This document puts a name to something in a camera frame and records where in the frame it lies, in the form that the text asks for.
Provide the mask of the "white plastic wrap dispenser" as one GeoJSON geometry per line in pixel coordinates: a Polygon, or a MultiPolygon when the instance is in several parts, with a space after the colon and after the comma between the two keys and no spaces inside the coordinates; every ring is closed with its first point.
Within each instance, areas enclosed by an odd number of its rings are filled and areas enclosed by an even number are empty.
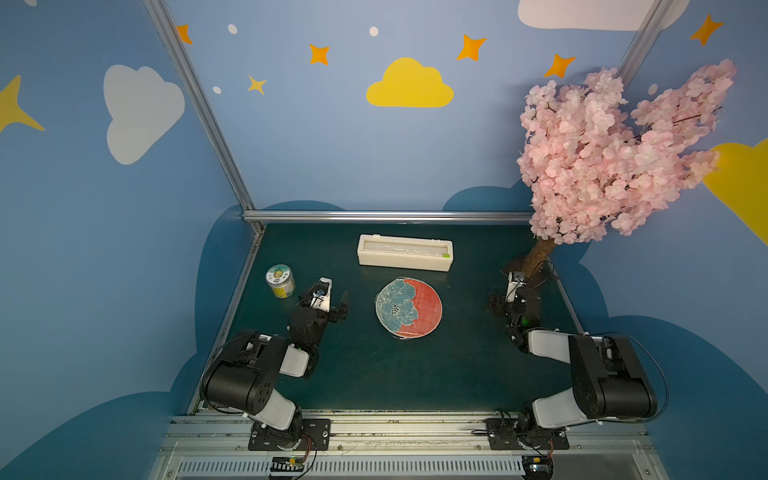
{"type": "Polygon", "coordinates": [[[357,256],[362,266],[448,272],[454,261],[448,240],[361,234],[357,256]]]}

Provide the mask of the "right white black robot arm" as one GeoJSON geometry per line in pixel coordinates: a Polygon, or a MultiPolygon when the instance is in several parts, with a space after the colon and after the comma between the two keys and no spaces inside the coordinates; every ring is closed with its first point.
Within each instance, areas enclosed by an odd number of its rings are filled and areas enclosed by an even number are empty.
{"type": "Polygon", "coordinates": [[[489,297],[496,316],[508,320],[511,341],[523,353],[570,368],[571,386],[528,402],[519,432],[556,432],[590,422],[643,422],[659,414],[654,392],[631,339],[616,334],[571,334],[540,324],[539,287],[523,273],[507,274],[503,294],[489,297]]]}

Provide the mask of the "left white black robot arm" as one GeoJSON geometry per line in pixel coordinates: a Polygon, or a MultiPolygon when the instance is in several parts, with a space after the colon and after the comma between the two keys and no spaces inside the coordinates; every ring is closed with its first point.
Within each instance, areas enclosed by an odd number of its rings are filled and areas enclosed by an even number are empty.
{"type": "Polygon", "coordinates": [[[236,410],[269,432],[288,433],[301,425],[300,408],[277,390],[281,376],[308,378],[330,323],[346,318],[347,297],[331,305],[333,281],[322,277],[300,296],[288,335],[245,331],[226,342],[205,371],[200,394],[215,409],[236,410]]]}

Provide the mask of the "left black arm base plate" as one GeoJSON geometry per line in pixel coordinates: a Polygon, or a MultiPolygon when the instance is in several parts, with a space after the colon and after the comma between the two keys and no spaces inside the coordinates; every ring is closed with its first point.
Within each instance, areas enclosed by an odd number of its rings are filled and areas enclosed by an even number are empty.
{"type": "Polygon", "coordinates": [[[265,423],[254,422],[251,428],[249,451],[327,451],[332,421],[328,418],[294,421],[287,430],[278,430],[265,423]]]}

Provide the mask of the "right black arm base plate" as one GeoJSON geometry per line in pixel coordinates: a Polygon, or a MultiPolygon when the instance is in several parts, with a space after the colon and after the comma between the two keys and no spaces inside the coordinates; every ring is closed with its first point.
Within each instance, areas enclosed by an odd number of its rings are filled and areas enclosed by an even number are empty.
{"type": "Polygon", "coordinates": [[[564,430],[535,427],[523,430],[516,419],[505,417],[484,420],[485,436],[492,450],[568,450],[569,440],[564,430]]]}

